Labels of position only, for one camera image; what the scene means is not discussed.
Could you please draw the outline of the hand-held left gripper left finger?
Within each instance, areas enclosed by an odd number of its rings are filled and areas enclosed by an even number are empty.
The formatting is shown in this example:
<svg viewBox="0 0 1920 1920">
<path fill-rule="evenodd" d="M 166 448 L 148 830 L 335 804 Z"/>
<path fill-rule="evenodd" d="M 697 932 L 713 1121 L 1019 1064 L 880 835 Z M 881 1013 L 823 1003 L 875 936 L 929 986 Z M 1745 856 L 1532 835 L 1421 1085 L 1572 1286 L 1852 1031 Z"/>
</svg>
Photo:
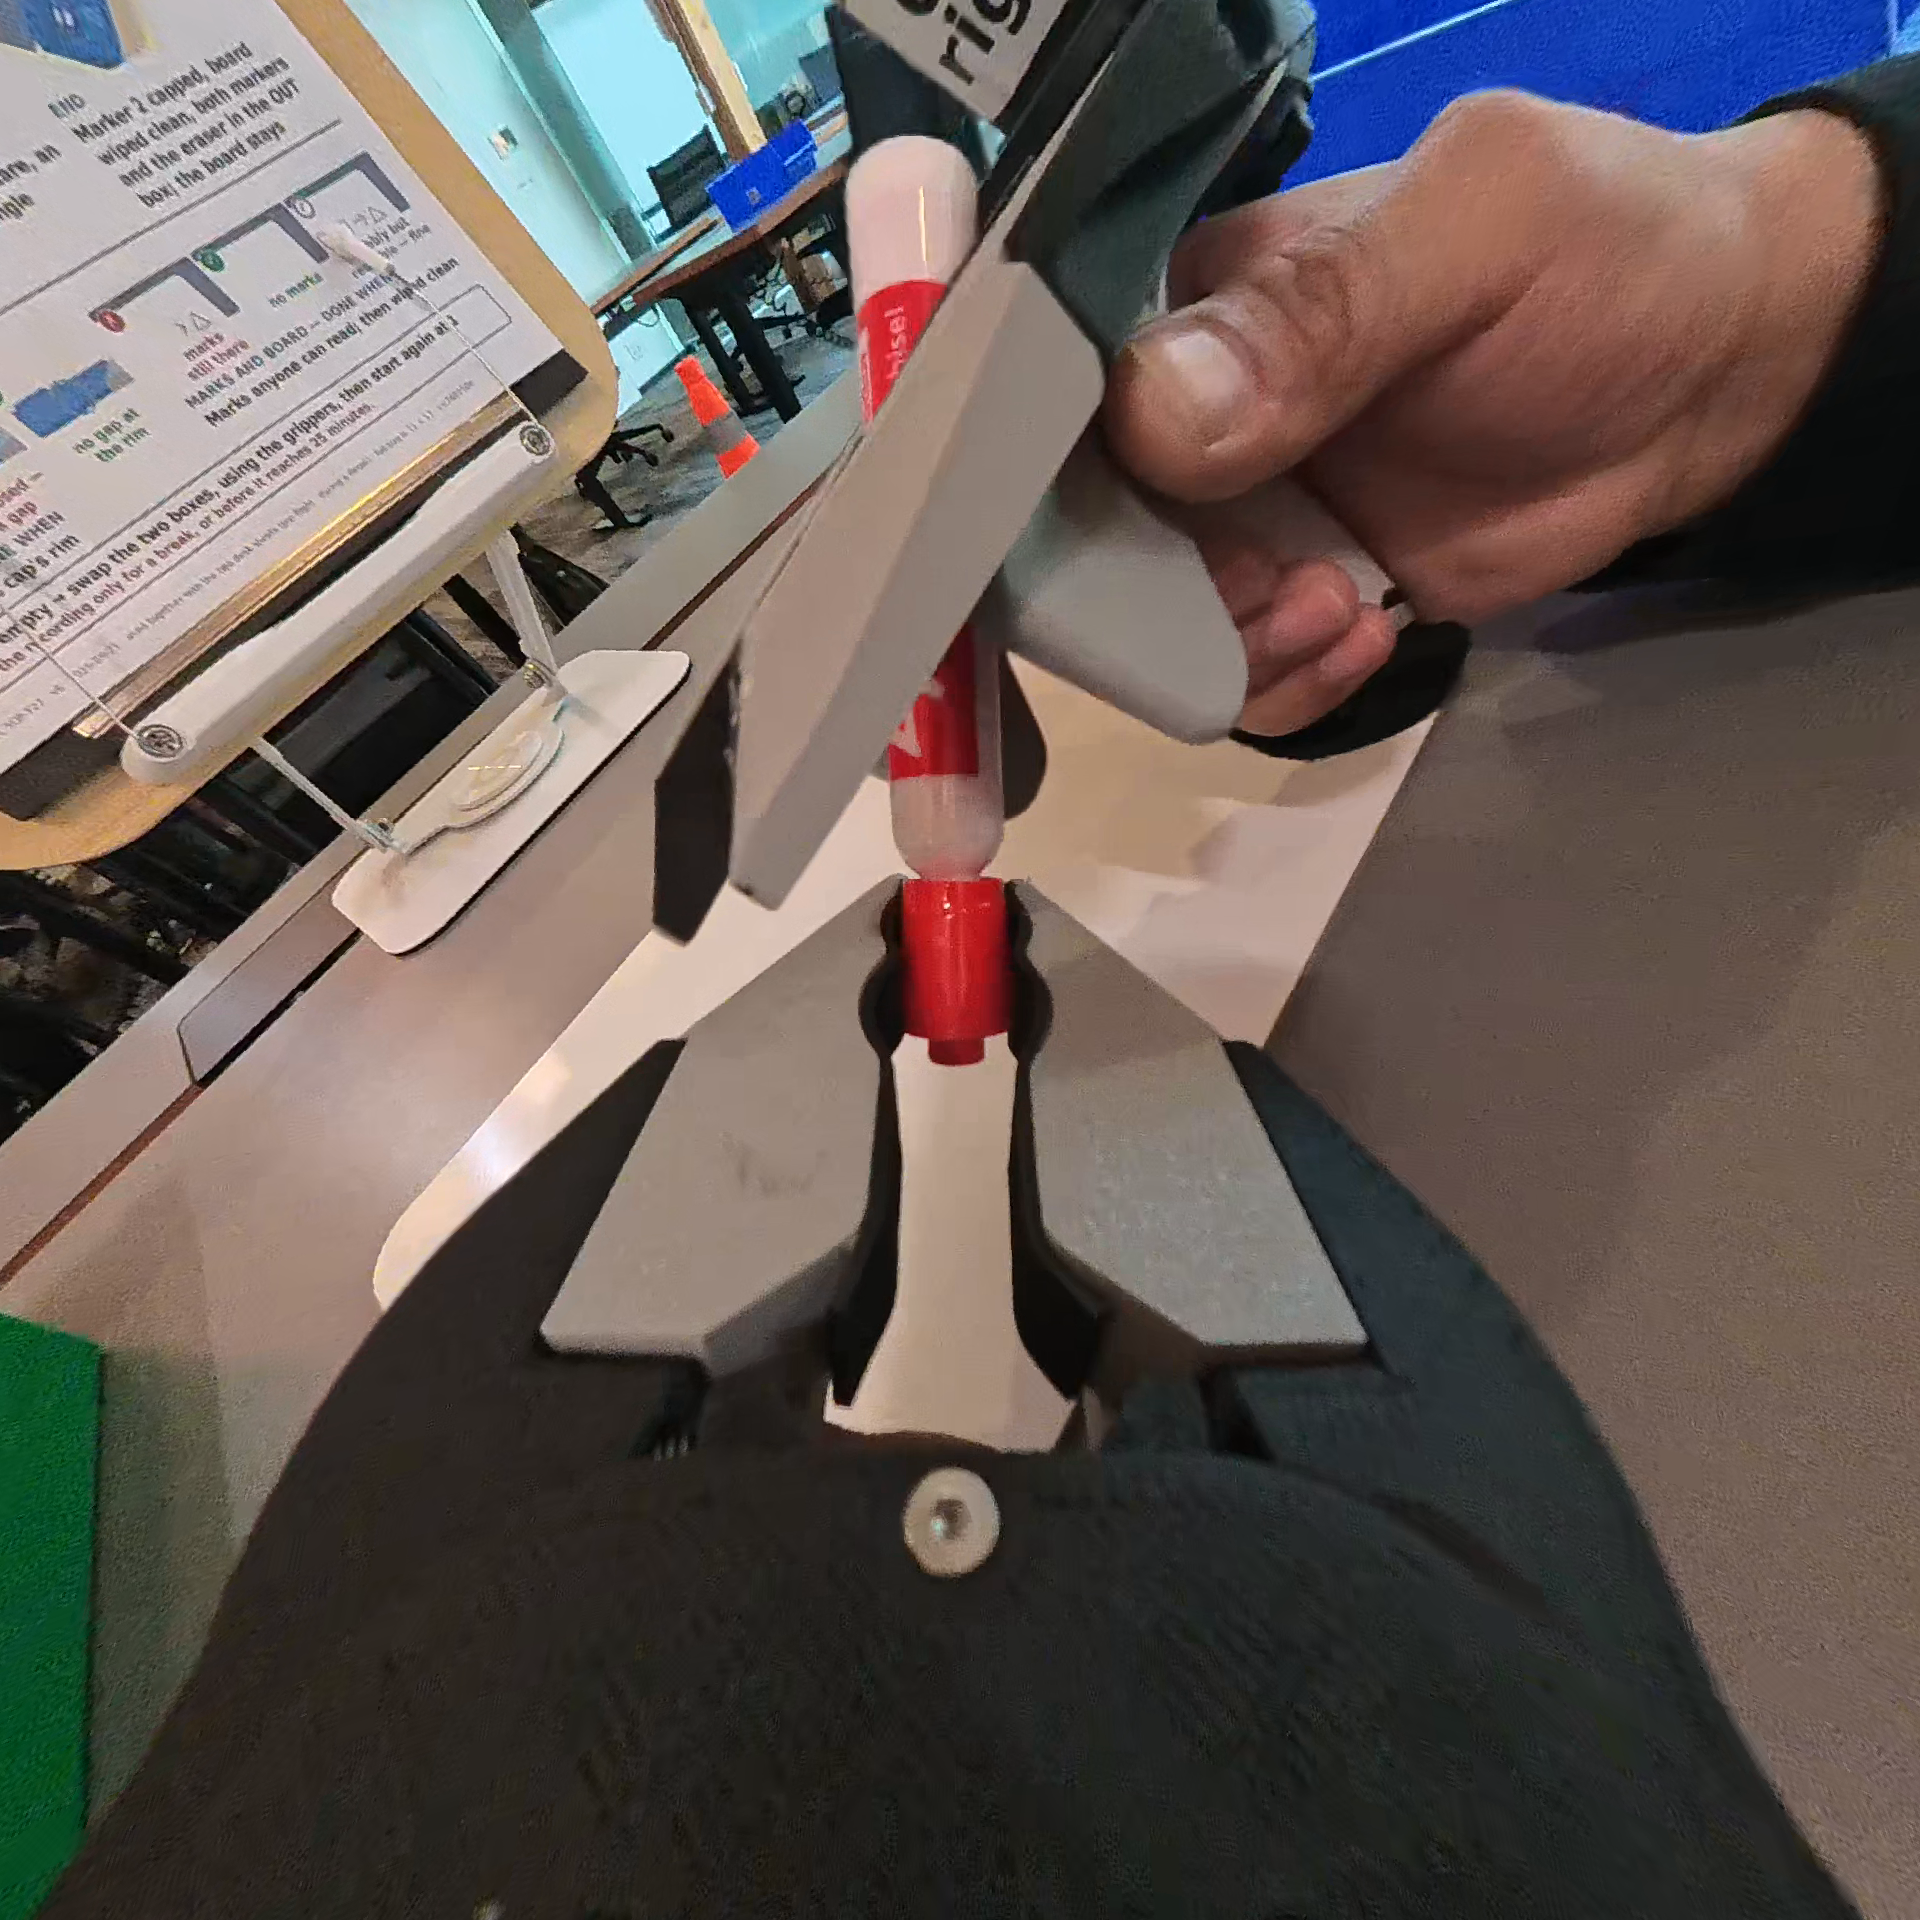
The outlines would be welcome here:
<svg viewBox="0 0 1920 1920">
<path fill-rule="evenodd" d="M 850 1404 L 898 1299 L 900 879 L 697 1021 L 539 1328 L 708 1382 L 812 1359 Z"/>
</svg>

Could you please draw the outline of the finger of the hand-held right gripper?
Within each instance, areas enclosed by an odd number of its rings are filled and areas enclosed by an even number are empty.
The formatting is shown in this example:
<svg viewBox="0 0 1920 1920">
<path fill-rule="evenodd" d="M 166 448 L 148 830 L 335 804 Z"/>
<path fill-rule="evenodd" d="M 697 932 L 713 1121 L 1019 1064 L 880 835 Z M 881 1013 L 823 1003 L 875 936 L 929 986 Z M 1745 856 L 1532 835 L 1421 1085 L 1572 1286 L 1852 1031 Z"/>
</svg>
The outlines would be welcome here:
<svg viewBox="0 0 1920 1920">
<path fill-rule="evenodd" d="M 655 783 L 652 929 L 687 948 L 730 882 L 739 661 L 711 680 Z"/>
<path fill-rule="evenodd" d="M 1090 424 L 1105 372 L 1035 270 L 976 255 L 739 633 L 729 882 L 776 910 Z"/>
</svg>

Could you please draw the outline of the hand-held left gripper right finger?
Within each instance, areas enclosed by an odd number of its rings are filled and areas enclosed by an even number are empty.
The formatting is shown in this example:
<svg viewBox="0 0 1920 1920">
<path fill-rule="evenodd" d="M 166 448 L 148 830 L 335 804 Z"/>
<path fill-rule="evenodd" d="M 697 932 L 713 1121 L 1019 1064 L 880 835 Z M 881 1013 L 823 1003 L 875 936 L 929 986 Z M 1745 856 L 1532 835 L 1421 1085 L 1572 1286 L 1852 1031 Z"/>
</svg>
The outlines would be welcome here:
<svg viewBox="0 0 1920 1920">
<path fill-rule="evenodd" d="M 1359 1355 L 1228 1042 L 1037 886 L 1008 886 L 1008 922 L 1010 1303 L 1049 1386 Z"/>
</svg>

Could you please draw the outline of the red dry erase marker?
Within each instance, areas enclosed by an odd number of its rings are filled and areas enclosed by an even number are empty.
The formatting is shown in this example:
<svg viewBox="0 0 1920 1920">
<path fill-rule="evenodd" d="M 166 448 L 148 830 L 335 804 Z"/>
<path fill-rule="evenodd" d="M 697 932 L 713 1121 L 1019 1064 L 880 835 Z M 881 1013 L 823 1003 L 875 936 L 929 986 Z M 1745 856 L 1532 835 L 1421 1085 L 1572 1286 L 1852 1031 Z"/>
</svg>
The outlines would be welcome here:
<svg viewBox="0 0 1920 1920">
<path fill-rule="evenodd" d="M 871 424 L 968 258 L 976 176 L 925 133 L 863 152 L 843 194 L 862 422 Z M 1003 835 L 1000 658 L 965 624 L 887 744 L 895 848 L 917 891 L 981 899 Z"/>
</svg>

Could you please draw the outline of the red marker cap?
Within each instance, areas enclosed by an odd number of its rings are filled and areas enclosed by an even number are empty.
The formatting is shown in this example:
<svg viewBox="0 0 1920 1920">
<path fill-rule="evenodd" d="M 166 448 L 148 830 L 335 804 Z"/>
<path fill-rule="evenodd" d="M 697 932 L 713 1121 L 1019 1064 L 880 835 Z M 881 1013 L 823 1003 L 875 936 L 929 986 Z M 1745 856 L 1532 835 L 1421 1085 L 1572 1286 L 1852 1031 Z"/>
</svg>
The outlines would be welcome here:
<svg viewBox="0 0 1920 1920">
<path fill-rule="evenodd" d="M 900 1001 L 906 1035 L 941 1069 L 985 1061 L 1010 1029 L 1010 908 L 998 879 L 909 879 L 900 889 Z"/>
</svg>

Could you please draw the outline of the white whiteboard sheet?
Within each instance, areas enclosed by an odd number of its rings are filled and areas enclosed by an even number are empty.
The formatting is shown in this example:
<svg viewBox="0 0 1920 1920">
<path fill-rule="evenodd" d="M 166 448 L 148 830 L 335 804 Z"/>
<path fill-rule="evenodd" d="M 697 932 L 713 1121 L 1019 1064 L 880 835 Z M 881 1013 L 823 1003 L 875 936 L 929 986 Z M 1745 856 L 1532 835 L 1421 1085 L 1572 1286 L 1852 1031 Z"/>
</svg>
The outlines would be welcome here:
<svg viewBox="0 0 1920 1920">
<path fill-rule="evenodd" d="M 1008 823 L 998 870 L 1033 881 L 1223 1038 L 1263 1042 L 1427 726 L 1292 764 L 1232 743 L 1171 743 L 1037 669 L 1015 674 L 1049 769 Z M 895 872 L 887 804 L 869 781 L 779 910 L 725 896 L 691 945 L 646 936 L 399 1213 L 370 1270 L 380 1309 L 621 1069 Z M 925 1042 L 906 1040 L 895 1085 L 898 1303 L 855 1401 L 831 1404 L 828 1421 L 1049 1449 L 1068 1404 L 1026 1359 L 1010 1314 L 1010 1050 L 993 1040 L 979 1068 L 938 1069 Z"/>
</svg>

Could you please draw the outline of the person's right hand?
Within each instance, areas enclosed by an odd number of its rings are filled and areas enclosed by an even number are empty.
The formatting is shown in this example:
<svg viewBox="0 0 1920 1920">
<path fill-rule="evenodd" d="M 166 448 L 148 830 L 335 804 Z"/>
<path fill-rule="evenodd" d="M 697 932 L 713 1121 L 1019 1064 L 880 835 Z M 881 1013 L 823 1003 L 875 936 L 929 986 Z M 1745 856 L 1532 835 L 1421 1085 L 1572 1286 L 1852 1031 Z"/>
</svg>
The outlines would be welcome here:
<svg viewBox="0 0 1920 1920">
<path fill-rule="evenodd" d="M 1287 736 L 1390 661 L 1396 613 L 1288 561 L 1288 479 L 1402 591 L 1476 630 L 1722 508 L 1789 441 L 1883 241 L 1823 109 L 1675 133 L 1522 92 L 1400 158 L 1218 216 L 1109 374 L 1116 464 L 1179 510 Z"/>
</svg>

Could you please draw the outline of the orange traffic cone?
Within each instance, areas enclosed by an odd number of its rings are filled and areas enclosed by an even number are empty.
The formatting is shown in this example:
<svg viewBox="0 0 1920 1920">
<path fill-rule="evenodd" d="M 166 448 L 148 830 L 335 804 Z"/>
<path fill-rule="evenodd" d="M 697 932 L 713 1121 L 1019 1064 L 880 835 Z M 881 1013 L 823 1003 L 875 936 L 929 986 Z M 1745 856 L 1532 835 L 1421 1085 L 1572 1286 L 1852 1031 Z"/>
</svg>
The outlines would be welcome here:
<svg viewBox="0 0 1920 1920">
<path fill-rule="evenodd" d="M 756 433 L 746 430 L 697 355 L 679 358 L 673 372 L 721 479 L 738 475 L 759 453 Z"/>
</svg>

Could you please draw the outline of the blue storage bin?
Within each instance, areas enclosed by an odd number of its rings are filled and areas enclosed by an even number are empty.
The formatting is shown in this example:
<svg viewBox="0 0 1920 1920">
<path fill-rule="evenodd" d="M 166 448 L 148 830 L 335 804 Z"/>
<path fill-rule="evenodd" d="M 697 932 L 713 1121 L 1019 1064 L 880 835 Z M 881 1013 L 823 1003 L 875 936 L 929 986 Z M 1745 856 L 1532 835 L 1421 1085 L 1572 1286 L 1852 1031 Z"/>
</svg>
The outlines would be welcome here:
<svg viewBox="0 0 1920 1920">
<path fill-rule="evenodd" d="M 707 183 L 711 209 L 729 232 L 746 232 L 771 208 L 802 186 L 819 165 L 817 145 L 805 120 L 783 125 L 759 150 Z"/>
</svg>

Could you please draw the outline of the wooden desk with black legs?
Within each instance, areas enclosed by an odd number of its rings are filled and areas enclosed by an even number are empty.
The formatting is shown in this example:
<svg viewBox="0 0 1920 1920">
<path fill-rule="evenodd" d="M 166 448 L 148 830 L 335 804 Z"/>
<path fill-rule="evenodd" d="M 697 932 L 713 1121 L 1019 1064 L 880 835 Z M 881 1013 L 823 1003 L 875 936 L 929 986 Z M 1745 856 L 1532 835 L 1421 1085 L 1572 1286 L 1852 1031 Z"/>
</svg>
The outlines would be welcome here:
<svg viewBox="0 0 1920 1920">
<path fill-rule="evenodd" d="M 805 180 L 739 232 L 711 213 L 591 301 L 588 310 L 606 342 L 673 304 L 742 418 L 773 413 L 782 422 L 793 421 L 802 398 L 753 313 L 751 281 L 778 264 L 778 249 L 793 234 L 840 218 L 850 133 L 835 132 L 823 153 Z"/>
</svg>

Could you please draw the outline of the blue plastic bin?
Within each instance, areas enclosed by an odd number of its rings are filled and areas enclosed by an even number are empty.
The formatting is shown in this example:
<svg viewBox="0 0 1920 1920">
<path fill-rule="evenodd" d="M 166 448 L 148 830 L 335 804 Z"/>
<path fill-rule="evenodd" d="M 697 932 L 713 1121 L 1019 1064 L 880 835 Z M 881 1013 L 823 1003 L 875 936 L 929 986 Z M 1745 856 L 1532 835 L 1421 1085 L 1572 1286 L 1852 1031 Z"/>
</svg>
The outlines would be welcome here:
<svg viewBox="0 0 1920 1920">
<path fill-rule="evenodd" d="M 1452 100 L 1517 90 L 1670 132 L 1915 51 L 1912 3 L 1327 3 L 1292 185 L 1393 160 Z"/>
</svg>

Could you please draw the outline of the instruction sign board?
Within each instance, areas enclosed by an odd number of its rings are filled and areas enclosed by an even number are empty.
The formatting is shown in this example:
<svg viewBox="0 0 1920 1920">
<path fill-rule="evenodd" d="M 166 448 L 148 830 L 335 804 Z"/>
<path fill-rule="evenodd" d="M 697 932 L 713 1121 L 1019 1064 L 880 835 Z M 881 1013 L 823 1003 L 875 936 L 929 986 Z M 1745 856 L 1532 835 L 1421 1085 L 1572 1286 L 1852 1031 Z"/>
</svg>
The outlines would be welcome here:
<svg viewBox="0 0 1920 1920">
<path fill-rule="evenodd" d="M 141 839 L 611 430 L 352 4 L 5 4 L 5 870 Z"/>
</svg>

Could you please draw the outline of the green plastic bin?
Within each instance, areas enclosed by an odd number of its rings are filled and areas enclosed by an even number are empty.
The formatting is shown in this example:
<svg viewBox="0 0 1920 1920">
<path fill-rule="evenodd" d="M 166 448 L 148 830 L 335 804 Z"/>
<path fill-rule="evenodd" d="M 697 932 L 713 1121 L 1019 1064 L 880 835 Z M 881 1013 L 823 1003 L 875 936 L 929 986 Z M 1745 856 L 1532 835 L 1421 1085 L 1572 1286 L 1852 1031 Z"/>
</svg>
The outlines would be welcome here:
<svg viewBox="0 0 1920 1920">
<path fill-rule="evenodd" d="M 2 1318 L 2 1914 L 76 1855 L 91 1782 L 91 1589 L 101 1359 Z"/>
</svg>

